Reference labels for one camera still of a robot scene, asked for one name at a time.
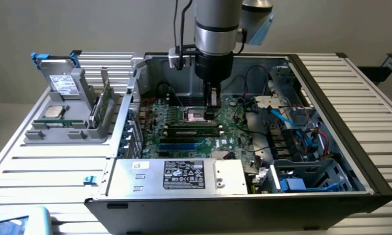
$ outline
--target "black cable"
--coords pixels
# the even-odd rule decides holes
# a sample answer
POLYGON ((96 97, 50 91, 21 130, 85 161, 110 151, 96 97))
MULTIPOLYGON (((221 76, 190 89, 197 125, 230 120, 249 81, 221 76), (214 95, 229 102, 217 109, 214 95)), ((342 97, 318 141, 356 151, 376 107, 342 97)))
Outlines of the black cable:
POLYGON ((217 112, 217 114, 214 115, 213 119, 216 119, 218 117, 218 115, 221 114, 222 109, 217 112))
POLYGON ((189 3, 185 5, 181 11, 181 23, 180 23, 180 54, 178 54, 178 70, 182 69, 182 36, 184 36, 184 20, 185 20, 185 12, 192 5, 193 0, 189 0, 189 3))
POLYGON ((238 50, 238 52, 236 53, 236 55, 238 55, 242 50, 244 50, 244 45, 245 45, 245 41, 246 41, 246 30, 242 29, 242 40, 241 40, 241 49, 238 50))
POLYGON ((244 45, 245 45, 245 43, 241 43, 241 49, 237 51, 236 55, 238 55, 238 54, 242 52, 242 50, 244 50, 244 45))
POLYGON ((178 7, 178 0, 176 0, 176 6, 174 6, 174 19, 172 22, 173 26, 173 33, 174 33, 174 47, 177 46, 177 38, 176 38, 176 18, 177 18, 177 7, 178 7))
POLYGON ((249 68, 248 68, 248 70, 246 70, 246 72, 245 72, 245 76, 244 76, 244 88, 246 89, 246 93, 248 93, 248 85, 246 85, 246 77, 248 77, 248 73, 249 73, 249 70, 252 69, 252 68, 261 68, 262 69, 262 71, 264 71, 264 73, 265 73, 265 84, 268 83, 268 71, 266 71, 266 69, 264 68, 264 66, 261 66, 261 65, 252 65, 249 68))
POLYGON ((257 149, 257 150, 248 150, 246 148, 245 148, 245 142, 242 143, 242 145, 241 145, 241 147, 242 147, 242 149, 246 151, 246 152, 249 152, 249 153, 254 153, 254 152, 258 152, 258 151, 261 151, 261 150, 264 150, 264 149, 266 149, 266 148, 269 148, 269 146, 266 146, 266 147, 264 147, 264 148, 261 148, 261 149, 257 149))
MULTIPOLYGON (((250 101, 248 101, 248 102, 244 103, 244 104, 240 104, 240 106, 238 106, 238 107, 236 108, 236 110, 234 110, 233 117, 236 116, 236 113, 237 113, 238 109, 240 109, 244 105, 246 105, 248 103, 250 103, 250 102, 254 102, 254 100, 250 100, 250 101)), ((233 119, 233 124, 234 124, 236 128, 237 128, 240 131, 242 131, 242 132, 245 132, 245 133, 260 134, 260 135, 262 135, 262 136, 266 137, 266 135, 265 135, 264 133, 258 132, 258 131, 249 131, 249 130, 244 130, 242 128, 240 128, 240 127, 237 126, 237 123, 234 122, 234 118, 232 118, 232 119, 233 119)))

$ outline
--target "blue object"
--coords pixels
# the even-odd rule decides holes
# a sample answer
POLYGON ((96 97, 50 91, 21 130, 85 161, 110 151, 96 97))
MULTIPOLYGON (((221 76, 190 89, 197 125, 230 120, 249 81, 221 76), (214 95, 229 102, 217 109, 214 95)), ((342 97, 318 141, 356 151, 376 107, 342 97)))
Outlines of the blue object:
POLYGON ((325 188, 306 188, 302 179, 282 179, 280 182, 282 192, 333 192, 338 189, 338 184, 333 183, 325 188))
POLYGON ((48 59, 49 58, 49 54, 38 54, 37 59, 48 59))
POLYGON ((284 118, 284 116, 281 116, 281 114, 276 110, 272 109, 270 113, 274 114, 277 116, 277 118, 280 118, 281 121, 285 121, 292 126, 292 128, 294 129, 293 122, 290 120, 288 120, 286 118, 284 118))
POLYGON ((52 235, 49 211, 31 207, 0 214, 0 235, 52 235))
POLYGON ((31 61, 34 63, 35 68, 40 70, 38 64, 37 64, 37 60, 35 60, 35 52, 30 53, 30 57, 31 57, 31 61))
POLYGON ((197 144, 162 144, 158 146, 160 150, 174 150, 174 149, 181 149, 181 150, 194 150, 197 149, 197 144))
POLYGON ((96 176, 85 176, 84 177, 84 181, 82 181, 82 184, 84 185, 96 185, 97 183, 96 183, 96 179, 97 179, 97 177, 96 176))
POLYGON ((273 18, 274 18, 274 12, 270 12, 266 20, 264 21, 260 29, 257 30, 256 34, 253 35, 253 37, 250 38, 250 41, 246 43, 248 45, 261 45, 264 39, 265 39, 265 35, 266 32, 269 30, 269 27, 272 25, 273 22, 273 18))
POLYGON ((305 183, 302 179, 284 179, 280 181, 281 191, 305 191, 305 183))
POLYGON ((306 146, 306 151, 313 153, 318 149, 318 145, 312 141, 312 139, 306 135, 302 135, 300 131, 296 131, 296 135, 300 138, 302 138, 302 142, 306 146))
POLYGON ((78 57, 76 53, 70 53, 69 57, 72 58, 73 64, 76 65, 76 68, 80 68, 80 62, 78 62, 78 57))

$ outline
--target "sticker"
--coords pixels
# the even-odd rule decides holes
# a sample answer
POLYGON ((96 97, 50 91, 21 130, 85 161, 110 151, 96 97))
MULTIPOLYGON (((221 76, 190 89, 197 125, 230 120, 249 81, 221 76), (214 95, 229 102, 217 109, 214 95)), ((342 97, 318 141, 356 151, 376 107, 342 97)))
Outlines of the sticker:
POLYGON ((149 168, 149 161, 132 163, 132 170, 148 169, 148 168, 149 168))
POLYGON ((165 161, 164 189, 205 189, 202 161, 165 161))
POLYGON ((78 95, 70 75, 49 75, 54 88, 61 95, 78 95))

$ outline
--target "blue clip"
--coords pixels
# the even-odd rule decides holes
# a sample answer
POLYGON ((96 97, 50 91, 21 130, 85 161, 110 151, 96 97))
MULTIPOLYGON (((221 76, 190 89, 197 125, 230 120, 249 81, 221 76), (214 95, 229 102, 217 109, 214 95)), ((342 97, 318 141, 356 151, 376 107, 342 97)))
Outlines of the blue clip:
POLYGON ((96 176, 85 176, 84 177, 84 181, 82 181, 82 184, 84 185, 96 185, 96 179, 97 177, 96 176))
POLYGON ((69 56, 70 56, 70 59, 73 61, 73 64, 76 65, 76 68, 80 68, 80 62, 78 62, 77 55, 72 52, 69 56))
POLYGON ((38 66, 38 64, 37 64, 37 60, 35 60, 35 52, 31 52, 31 53, 30 53, 30 57, 31 57, 31 61, 33 61, 33 63, 34 63, 35 68, 40 70, 40 66, 38 66))
POLYGON ((38 55, 37 55, 37 59, 44 60, 44 59, 48 59, 49 56, 50 56, 49 54, 38 54, 38 55))

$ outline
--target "wire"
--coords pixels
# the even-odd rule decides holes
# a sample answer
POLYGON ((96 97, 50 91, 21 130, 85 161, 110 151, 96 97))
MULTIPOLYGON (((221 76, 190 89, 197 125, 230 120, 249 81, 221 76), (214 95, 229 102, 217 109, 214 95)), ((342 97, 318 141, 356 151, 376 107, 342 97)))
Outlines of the wire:
POLYGON ((294 129, 294 124, 290 120, 288 120, 276 110, 270 110, 270 113, 276 115, 276 117, 281 120, 285 121, 288 124, 290 124, 292 128, 294 129))
POLYGON ((184 110, 184 105, 182 105, 182 103, 181 103, 181 100, 180 100, 180 98, 178 98, 178 96, 177 96, 177 93, 176 93, 173 87, 170 87, 170 90, 172 90, 172 92, 174 93, 174 97, 177 98, 177 101, 180 102, 181 108, 182 108, 182 110, 184 110))
POLYGON ((174 33, 174 47, 177 46, 177 38, 176 38, 176 18, 177 18, 177 7, 178 7, 178 0, 176 0, 176 5, 174 5, 174 19, 172 22, 173 26, 173 33, 174 33))
POLYGON ((148 121, 149 103, 150 103, 152 101, 154 101, 154 100, 156 100, 156 97, 152 97, 152 98, 148 98, 148 99, 142 99, 142 100, 141 100, 141 104, 144 104, 144 103, 146 102, 146 107, 145 107, 145 123, 146 123, 146 121, 148 121))
POLYGON ((236 101, 237 101, 238 99, 241 99, 241 100, 244 101, 244 103, 246 103, 246 101, 245 101, 245 99, 244 99, 242 97, 238 97, 238 98, 236 99, 236 101))
POLYGON ((328 146, 329 146, 328 136, 321 131, 318 131, 318 134, 321 136, 324 136, 324 138, 325 138, 325 149, 324 149, 324 153, 322 154, 326 155, 328 154, 328 146))
POLYGON ((266 69, 261 65, 252 65, 248 68, 248 70, 245 72, 245 76, 244 76, 244 93, 242 93, 242 95, 245 95, 248 93, 246 77, 248 77, 248 73, 249 73, 249 71, 250 71, 252 68, 261 68, 262 69, 262 71, 265 73, 265 85, 268 84, 268 71, 266 71, 266 69))
POLYGON ((304 125, 306 125, 308 122, 309 122, 309 115, 308 115, 308 110, 305 109, 305 106, 302 106, 301 104, 293 104, 293 105, 290 105, 290 106, 282 111, 281 115, 286 112, 286 110, 289 110, 289 109, 293 108, 293 107, 300 107, 300 108, 304 109, 304 111, 305 111, 305 116, 306 116, 306 123, 305 123, 304 125))
POLYGON ((193 0, 189 0, 189 3, 185 5, 181 11, 181 23, 180 23, 180 55, 178 55, 178 68, 182 67, 182 36, 184 36, 184 20, 185 20, 185 12, 192 5, 193 0))
POLYGON ((238 52, 236 53, 236 55, 238 55, 242 50, 244 50, 244 45, 245 45, 245 41, 246 41, 246 30, 242 29, 242 40, 241 40, 241 49, 238 50, 238 52))
MULTIPOLYGON (((250 100, 250 101, 245 102, 244 104, 240 104, 240 106, 238 106, 238 107, 236 108, 236 110, 234 110, 233 117, 236 117, 236 113, 237 113, 238 109, 240 109, 244 105, 246 105, 248 103, 252 103, 252 102, 254 102, 254 100, 250 100)), ((245 132, 245 133, 250 133, 250 134, 260 134, 260 135, 262 135, 262 136, 266 137, 266 135, 265 135, 262 132, 258 132, 258 131, 249 131, 249 130, 244 130, 242 128, 240 128, 240 127, 237 126, 236 122, 234 122, 234 118, 233 118, 233 124, 234 124, 236 128, 237 128, 240 131, 242 131, 242 132, 245 132)), ((260 148, 260 149, 252 151, 252 150, 245 149, 245 147, 244 147, 245 142, 242 143, 241 146, 242 146, 242 149, 244 149, 246 152, 249 152, 249 153, 254 153, 254 152, 257 152, 257 151, 261 151, 261 150, 269 148, 269 146, 266 146, 266 147, 264 147, 264 148, 260 148)))
POLYGON ((241 54, 241 52, 242 52, 242 50, 244 50, 244 45, 245 45, 245 43, 241 43, 241 48, 240 48, 240 50, 237 51, 237 53, 236 53, 234 55, 241 54))
POLYGON ((217 112, 217 114, 214 115, 213 119, 216 119, 218 117, 218 115, 221 114, 222 109, 217 112))
POLYGON ((249 153, 254 153, 254 152, 258 152, 258 151, 261 151, 261 150, 269 148, 269 146, 266 146, 266 147, 260 148, 260 149, 257 149, 257 150, 248 150, 248 149, 245 148, 245 143, 246 143, 246 141, 248 141, 249 139, 252 139, 252 137, 249 137, 249 138, 244 141, 244 143, 241 144, 241 147, 242 147, 242 149, 244 149, 246 152, 249 152, 249 153))

